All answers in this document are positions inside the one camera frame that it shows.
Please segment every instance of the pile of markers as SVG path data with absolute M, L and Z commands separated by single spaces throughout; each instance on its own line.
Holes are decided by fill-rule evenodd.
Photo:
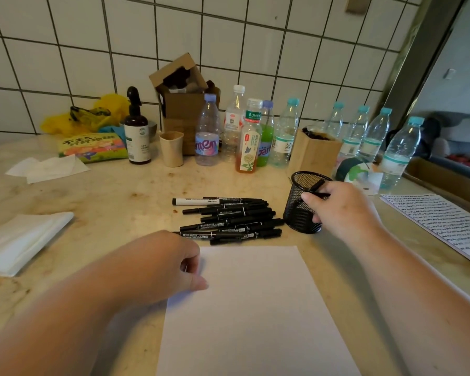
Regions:
M 188 208 L 183 214 L 200 214 L 201 222 L 179 227 L 175 232 L 194 240 L 210 240 L 211 245 L 241 243 L 243 240 L 278 238 L 283 219 L 274 219 L 275 211 L 264 199 L 209 198 L 172 200 L 173 205 L 201 205 Z

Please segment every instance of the cardboard box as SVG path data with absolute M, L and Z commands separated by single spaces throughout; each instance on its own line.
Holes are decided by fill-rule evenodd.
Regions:
M 414 157 L 406 167 L 404 175 L 406 174 L 470 202 L 470 178 L 452 170 L 425 159 Z
M 187 89 L 192 88 L 196 90 L 195 93 L 171 93 L 164 84 L 164 79 L 181 67 L 190 70 Z M 216 94 L 216 105 L 219 108 L 221 94 L 219 88 L 212 82 L 209 82 L 210 86 L 207 85 L 194 60 L 188 53 L 170 62 L 156 73 L 150 75 L 149 78 L 153 87 L 155 87 L 158 103 L 162 110 L 163 130 L 165 132 L 183 132 L 183 155 L 195 155 L 195 127 L 205 104 L 204 93 Z
M 298 130 L 287 168 L 289 177 L 296 171 L 313 171 L 331 177 L 342 143 L 325 134 L 322 136 L 329 141 L 309 138 L 302 129 Z

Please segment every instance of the paper cup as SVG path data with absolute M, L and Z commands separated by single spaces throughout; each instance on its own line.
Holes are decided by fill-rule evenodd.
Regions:
M 167 167 L 178 167 L 183 164 L 183 137 L 182 132 L 165 132 L 160 135 L 162 159 Z

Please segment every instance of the person's left hand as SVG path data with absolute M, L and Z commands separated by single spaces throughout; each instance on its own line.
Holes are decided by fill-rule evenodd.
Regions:
M 207 289 L 207 281 L 197 274 L 199 264 L 200 248 L 194 241 L 158 231 L 121 246 L 86 270 L 97 275 L 113 302 L 125 306 Z

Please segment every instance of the black mesh pen holder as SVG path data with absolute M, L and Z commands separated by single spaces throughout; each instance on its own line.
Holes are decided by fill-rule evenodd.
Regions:
M 311 171 L 297 171 L 291 176 L 293 184 L 287 198 L 284 221 L 289 227 L 298 232 L 317 233 L 322 227 L 321 223 L 312 222 L 314 211 L 301 199 L 301 193 L 308 191 L 320 179 L 332 180 L 325 175 Z

